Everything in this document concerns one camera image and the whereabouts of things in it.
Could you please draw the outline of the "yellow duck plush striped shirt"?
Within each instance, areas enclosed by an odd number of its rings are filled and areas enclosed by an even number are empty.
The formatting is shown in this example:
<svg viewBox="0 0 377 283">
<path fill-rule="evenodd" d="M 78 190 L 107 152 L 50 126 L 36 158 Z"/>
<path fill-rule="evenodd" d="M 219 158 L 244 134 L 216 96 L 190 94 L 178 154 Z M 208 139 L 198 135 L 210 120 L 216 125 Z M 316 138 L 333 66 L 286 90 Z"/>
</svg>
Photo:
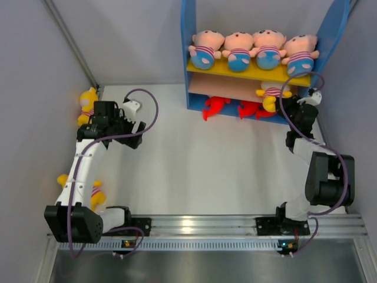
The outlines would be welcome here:
<svg viewBox="0 0 377 283">
<path fill-rule="evenodd" d="M 260 88 L 256 90 L 256 95 L 263 98 L 262 106 L 264 110 L 274 113 L 276 111 L 275 102 L 278 97 L 291 98 L 293 96 L 289 86 L 285 86 L 281 93 L 282 87 L 283 84 L 281 83 L 272 81 L 261 82 Z"/>
</svg>

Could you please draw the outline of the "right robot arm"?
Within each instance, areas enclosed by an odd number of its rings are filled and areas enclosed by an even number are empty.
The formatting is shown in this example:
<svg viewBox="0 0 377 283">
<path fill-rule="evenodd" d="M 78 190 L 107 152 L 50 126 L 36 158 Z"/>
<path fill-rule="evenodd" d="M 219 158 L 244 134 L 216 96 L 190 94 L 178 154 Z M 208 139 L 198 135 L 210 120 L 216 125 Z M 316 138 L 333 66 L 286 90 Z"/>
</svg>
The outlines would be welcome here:
<svg viewBox="0 0 377 283">
<path fill-rule="evenodd" d="M 336 154 L 312 134 L 321 98 L 317 92 L 311 97 L 293 96 L 276 101 L 278 115 L 290 121 L 287 148 L 309 166 L 304 193 L 276 208 L 275 227 L 283 235 L 308 235 L 307 216 L 313 206 L 335 210 L 348 207 L 355 200 L 355 159 Z"/>
</svg>

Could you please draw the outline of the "boy doll striped shirt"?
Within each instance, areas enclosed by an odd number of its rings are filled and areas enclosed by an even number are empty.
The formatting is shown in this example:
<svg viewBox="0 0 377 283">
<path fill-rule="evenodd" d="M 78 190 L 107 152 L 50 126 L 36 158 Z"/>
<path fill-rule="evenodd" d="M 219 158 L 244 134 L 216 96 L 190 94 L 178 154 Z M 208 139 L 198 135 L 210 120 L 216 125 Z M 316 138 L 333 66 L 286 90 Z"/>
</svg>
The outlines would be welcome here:
<svg viewBox="0 0 377 283">
<path fill-rule="evenodd" d="M 256 59 L 256 64 L 263 70 L 272 70 L 276 68 L 283 57 L 286 56 L 286 50 L 283 48 L 286 43 L 286 36 L 281 32 L 264 29 L 253 34 L 252 53 Z"/>
</svg>

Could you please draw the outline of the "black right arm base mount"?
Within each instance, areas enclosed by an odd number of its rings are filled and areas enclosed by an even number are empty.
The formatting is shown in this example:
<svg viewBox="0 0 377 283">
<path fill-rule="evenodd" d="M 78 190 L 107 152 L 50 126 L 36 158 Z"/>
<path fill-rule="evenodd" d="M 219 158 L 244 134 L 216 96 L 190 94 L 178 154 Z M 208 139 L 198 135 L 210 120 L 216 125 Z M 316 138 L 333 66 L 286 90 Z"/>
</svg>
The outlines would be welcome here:
<svg viewBox="0 0 377 283">
<path fill-rule="evenodd" d="M 275 215 L 256 218 L 258 236 L 308 236 L 308 221 L 296 221 L 286 217 L 286 204 L 276 208 Z"/>
</svg>

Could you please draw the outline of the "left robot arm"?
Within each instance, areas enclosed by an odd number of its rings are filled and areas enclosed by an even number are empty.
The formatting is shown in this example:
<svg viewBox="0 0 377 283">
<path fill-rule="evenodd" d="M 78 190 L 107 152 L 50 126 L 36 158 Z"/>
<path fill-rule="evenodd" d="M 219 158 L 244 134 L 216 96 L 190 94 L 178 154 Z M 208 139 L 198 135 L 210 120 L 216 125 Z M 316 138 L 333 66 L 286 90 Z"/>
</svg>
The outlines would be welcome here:
<svg viewBox="0 0 377 283">
<path fill-rule="evenodd" d="M 117 141 L 132 149 L 142 142 L 146 124 L 140 122 L 133 132 L 135 115 L 141 104 L 125 99 L 121 107 L 115 101 L 96 101 L 90 122 L 77 131 L 74 160 L 64 188 L 54 205 L 45 208 L 44 218 L 60 243 L 97 243 L 105 233 L 128 235 L 133 228 L 129 208 L 110 206 L 95 212 L 91 198 L 96 175 L 109 144 Z"/>
</svg>

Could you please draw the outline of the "red shark plush toy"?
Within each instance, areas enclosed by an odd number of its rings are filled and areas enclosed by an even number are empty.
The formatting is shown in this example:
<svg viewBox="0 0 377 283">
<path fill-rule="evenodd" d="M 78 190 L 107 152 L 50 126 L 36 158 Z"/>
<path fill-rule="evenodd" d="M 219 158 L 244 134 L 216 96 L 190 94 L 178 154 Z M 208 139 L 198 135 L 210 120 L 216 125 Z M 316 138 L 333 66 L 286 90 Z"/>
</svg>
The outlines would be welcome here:
<svg viewBox="0 0 377 283">
<path fill-rule="evenodd" d="M 226 104 L 230 104 L 230 102 L 231 99 L 225 97 L 213 96 L 208 98 L 204 104 L 204 109 L 202 111 L 204 121 L 207 121 L 209 117 L 219 114 L 219 112 L 222 111 L 223 107 Z"/>
</svg>

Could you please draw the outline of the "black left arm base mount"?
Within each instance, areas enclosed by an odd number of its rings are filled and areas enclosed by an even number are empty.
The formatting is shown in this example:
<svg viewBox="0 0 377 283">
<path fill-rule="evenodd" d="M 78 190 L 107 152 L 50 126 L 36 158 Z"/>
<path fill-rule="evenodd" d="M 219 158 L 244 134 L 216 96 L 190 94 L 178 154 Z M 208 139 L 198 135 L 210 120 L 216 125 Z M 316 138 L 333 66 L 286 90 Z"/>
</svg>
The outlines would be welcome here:
<svg viewBox="0 0 377 283">
<path fill-rule="evenodd" d="M 100 213 L 104 236 L 150 235 L 151 218 L 135 217 L 127 206 L 108 206 Z"/>
</svg>

